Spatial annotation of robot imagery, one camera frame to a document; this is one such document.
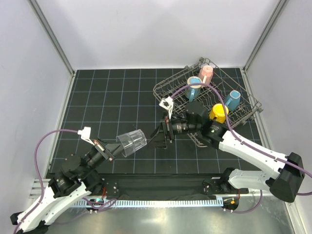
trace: pink cup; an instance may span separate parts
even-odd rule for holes
[[[213,74],[214,74],[214,69],[212,68],[212,66],[205,65],[200,70],[198,77],[203,81],[203,83],[210,84]]]

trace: cable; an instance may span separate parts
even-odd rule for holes
[[[237,190],[237,193],[238,193],[238,201],[239,201],[239,199],[240,199],[240,191],[239,191],[239,189]]]
[[[85,200],[89,206],[91,206],[93,209],[96,209],[96,210],[100,210],[101,208],[104,208],[107,204],[111,203],[112,201],[114,201],[114,203],[112,205],[114,205],[117,201],[117,199],[113,198],[113,199],[110,199],[109,201],[103,203],[103,202],[94,202],[92,203],[91,201],[89,201],[88,199],[86,199],[85,197],[82,198],[83,200]],[[93,204],[103,204],[101,206],[94,206]]]
[[[103,211],[106,211],[106,210],[108,210],[109,208],[111,208],[115,203],[116,203],[116,199],[112,199],[112,200],[109,200],[108,202],[106,202],[106,203],[104,203],[104,204],[108,204],[108,203],[110,203],[111,201],[113,201],[113,203],[112,204],[110,204],[108,207],[105,207],[105,208],[103,208],[103,209],[101,209],[101,210],[98,210],[97,212],[103,212]],[[81,213],[81,214],[79,214],[79,215],[77,215],[75,218],[73,218],[73,219],[71,219],[71,220],[69,220],[69,221],[66,221],[66,222],[63,222],[63,223],[59,223],[59,222],[54,222],[54,224],[56,224],[56,225],[66,225],[66,224],[69,224],[69,223],[71,223],[71,222],[73,222],[73,221],[75,221],[75,220],[77,220],[77,219],[79,219],[80,217],[82,217],[82,216],[84,216],[84,215],[87,215],[87,214],[94,214],[94,213],[90,213],[90,212],[84,212],[84,213]]]
[[[58,132],[78,133],[78,131],[75,131],[75,130],[57,129],[57,130],[51,131],[51,132],[47,133],[46,135],[44,135],[44,136],[39,140],[39,142],[37,143],[36,148],[35,148],[35,153],[34,153],[34,162],[35,162],[36,173],[37,173],[37,176],[38,176],[38,179],[39,179],[39,183],[40,183],[40,187],[41,187],[40,199],[39,199],[39,201],[37,202],[37,204],[36,204],[27,214],[25,214],[25,216],[24,216],[24,217],[20,220],[20,222],[16,225],[13,234],[16,234],[16,232],[18,231],[18,228],[20,227],[21,223],[38,207],[38,205],[39,205],[39,204],[42,202],[42,200],[43,200],[44,186],[43,186],[42,178],[41,178],[40,171],[39,171],[39,168],[38,168],[38,163],[37,163],[37,152],[38,152],[38,148],[39,148],[40,144],[42,143],[42,141],[43,141],[47,136],[49,136],[49,135],[51,135],[51,134],[53,134],[53,133],[58,133]]]
[[[248,143],[242,141],[242,140],[235,134],[235,132],[233,131],[233,128],[231,127],[230,122],[229,122],[229,117],[228,117],[228,114],[227,114],[227,112],[226,112],[226,108],[225,108],[225,104],[224,104],[224,102],[223,102],[223,99],[222,99],[221,95],[218,93],[217,89],[215,89],[214,87],[212,87],[212,86],[210,86],[210,85],[208,85],[208,84],[205,84],[205,83],[187,84],[187,85],[183,86],[182,88],[178,89],[177,91],[175,91],[175,93],[171,95],[171,98],[173,99],[173,97],[176,96],[179,92],[181,92],[182,90],[184,90],[184,89],[186,89],[186,88],[188,88],[188,87],[190,87],[190,86],[193,86],[193,85],[202,85],[202,86],[206,86],[206,87],[212,89],[212,90],[215,92],[215,94],[218,96],[218,98],[219,98],[219,100],[220,100],[220,102],[221,102],[221,104],[222,104],[222,106],[223,106],[223,111],[224,111],[225,118],[226,118],[226,125],[228,126],[230,132],[232,133],[232,135],[235,137],[236,140],[238,140],[240,143],[242,143],[242,144],[248,146],[249,148],[251,148],[251,149],[253,149],[253,150],[255,150],[255,151],[257,151],[257,152],[259,152],[259,153],[261,153],[261,154],[263,154],[263,155],[265,155],[265,156],[267,156],[267,157],[269,157],[269,158],[272,158],[272,159],[277,160],[277,161],[279,161],[279,162],[282,162],[282,163],[285,163],[285,164],[287,164],[287,165],[290,165],[290,166],[292,166],[292,167],[294,167],[294,168],[300,170],[301,172],[307,174],[310,178],[312,178],[312,174],[311,174],[310,172],[308,172],[307,170],[305,170],[305,169],[303,169],[303,168],[301,168],[301,167],[299,167],[299,166],[297,166],[297,165],[295,165],[295,164],[293,164],[293,163],[291,163],[291,162],[285,161],[285,160],[280,159],[280,158],[275,158],[274,156],[272,156],[272,155],[270,155],[270,154],[268,154],[268,153],[266,153],[266,152],[264,152],[264,151],[262,151],[262,150],[260,150],[260,149],[257,149],[256,147],[254,147],[254,146],[252,146],[252,145],[250,145],[250,144],[248,144]],[[312,192],[308,192],[308,193],[297,193],[297,195],[299,195],[299,196],[309,196],[309,195],[312,195]]]
[[[257,209],[260,206],[260,204],[262,202],[262,198],[263,198],[263,193],[262,193],[262,190],[260,190],[260,199],[259,199],[258,203],[255,205],[255,207],[251,208],[250,210],[247,210],[247,211],[233,211],[233,210],[229,210],[229,209],[223,209],[223,210],[231,212],[231,213],[235,213],[235,214],[250,213],[250,212],[254,211],[255,209]]]

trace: metal floor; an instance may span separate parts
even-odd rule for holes
[[[244,196],[239,210],[252,208],[259,197]],[[72,208],[57,221],[84,210]],[[52,225],[48,234],[294,234],[285,203],[264,197],[250,214],[231,214],[219,207],[113,209],[85,215],[67,225]]]

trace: black grid mat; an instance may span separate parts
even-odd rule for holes
[[[180,70],[80,70],[74,81],[62,128],[78,130],[89,126],[92,129],[91,139],[99,137],[108,142],[115,142],[116,135],[141,129],[149,139],[163,113],[153,96],[153,87]],[[238,68],[224,71],[244,87]],[[261,144],[254,121],[235,130]],[[60,134],[49,173],[55,173],[71,154],[85,154],[90,148],[91,145],[79,140],[78,135]],[[227,167],[257,170],[234,155],[212,148],[198,148],[187,136],[178,136],[167,150],[142,148],[130,157],[117,158],[113,163],[103,162],[97,171],[100,174],[205,174],[221,173]]]

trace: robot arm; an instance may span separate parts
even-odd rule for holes
[[[144,133],[136,131],[141,141],[146,142]],[[43,234],[64,211],[75,202],[88,195],[96,195],[103,187],[103,180],[96,171],[103,161],[113,161],[116,156],[128,156],[129,147],[136,140],[125,138],[127,145],[108,143],[100,139],[90,141],[93,145],[90,152],[84,156],[72,155],[61,165],[44,190],[43,199],[38,198],[26,211],[11,215],[12,224],[19,224],[18,234]]]
[[[149,142],[150,147],[166,148],[167,140],[173,142],[176,135],[196,133],[197,139],[201,143],[236,155],[261,170],[226,169],[218,182],[223,191],[227,192],[241,188],[259,189],[270,191],[283,201],[294,202],[304,178],[304,173],[276,159],[287,160],[303,168],[302,159],[299,155],[291,153],[287,156],[271,151],[234,132],[243,142],[274,156],[275,159],[266,157],[262,153],[240,143],[225,124],[208,119],[208,110],[199,102],[190,102],[185,109],[185,114],[182,116],[172,115],[169,118],[168,115],[164,115],[160,126],[152,133],[152,140]]]

